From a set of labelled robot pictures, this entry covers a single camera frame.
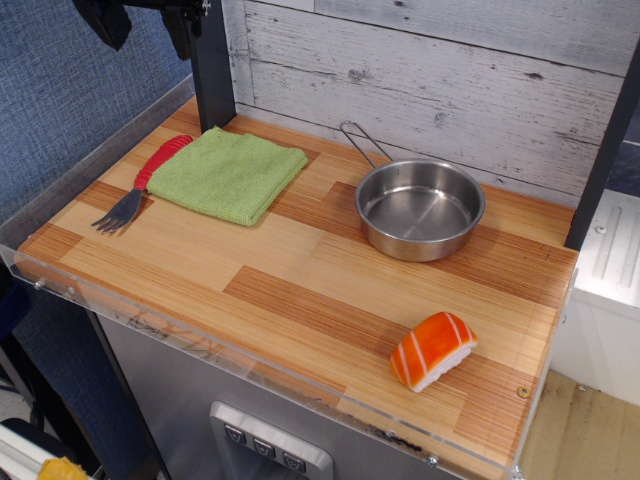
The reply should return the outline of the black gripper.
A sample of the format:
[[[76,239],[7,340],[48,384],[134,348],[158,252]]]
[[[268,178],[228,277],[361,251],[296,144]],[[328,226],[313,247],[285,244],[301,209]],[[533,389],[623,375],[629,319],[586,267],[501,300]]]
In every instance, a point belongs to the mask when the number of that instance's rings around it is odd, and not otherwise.
[[[98,37],[110,48],[119,51],[132,29],[124,5],[162,10],[163,24],[181,60],[193,56],[192,38],[201,35],[201,19],[209,11],[209,0],[73,0],[73,5]]]

